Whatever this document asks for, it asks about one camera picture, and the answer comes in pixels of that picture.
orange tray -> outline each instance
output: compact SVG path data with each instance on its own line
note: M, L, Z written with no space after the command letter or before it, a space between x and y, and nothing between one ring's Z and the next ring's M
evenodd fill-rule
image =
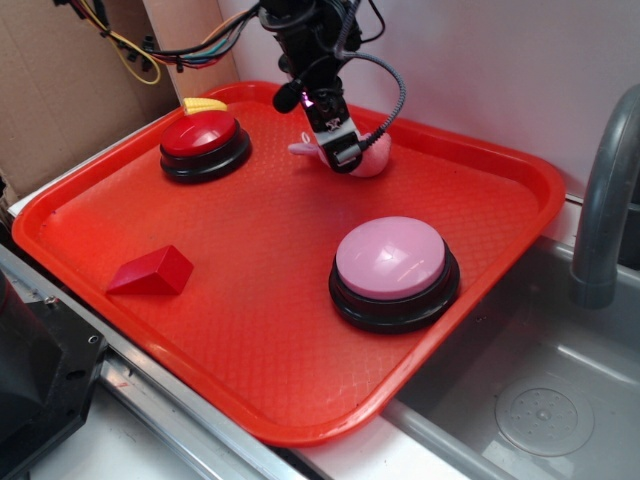
M375 416L533 243L564 201L544 161L396 121L378 177L333 173L287 145L310 132L280 115L276 87L209 92L251 136L246 165L180 185L159 164L176 110L58 182L18 216L15 240L108 321L261 440L308 446ZM360 131L384 115L352 109ZM373 218L421 219L461 268L460 295L433 326L360 331L333 308L328 277L342 238ZM195 266L180 295L107 295L118 268L174 245Z

faucet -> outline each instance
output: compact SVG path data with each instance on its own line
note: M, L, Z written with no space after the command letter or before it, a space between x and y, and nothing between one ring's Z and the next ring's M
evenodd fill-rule
M569 295L604 308L615 294L618 262L640 268L640 85L618 101L587 184L571 264Z

sink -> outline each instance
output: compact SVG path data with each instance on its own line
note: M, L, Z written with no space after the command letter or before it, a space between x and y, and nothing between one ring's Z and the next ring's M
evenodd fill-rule
M640 275L611 306L568 297L572 251L541 238L384 415L471 478L637 478Z

pink button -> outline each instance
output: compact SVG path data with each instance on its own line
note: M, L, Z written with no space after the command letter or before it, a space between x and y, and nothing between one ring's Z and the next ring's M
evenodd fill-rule
M426 290L444 269L445 247L430 225L407 217L364 223L340 243L338 274L355 293L397 300Z

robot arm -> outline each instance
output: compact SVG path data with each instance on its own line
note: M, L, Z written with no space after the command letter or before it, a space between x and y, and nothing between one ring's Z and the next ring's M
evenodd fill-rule
M301 104L329 166L339 173L352 172L362 161L360 134L338 76L348 60L335 50L339 42L349 52L361 45L360 28L353 16L348 19L351 3L260 0L259 4L260 23L275 34L283 51L280 69L290 77L275 95L274 107L288 113Z

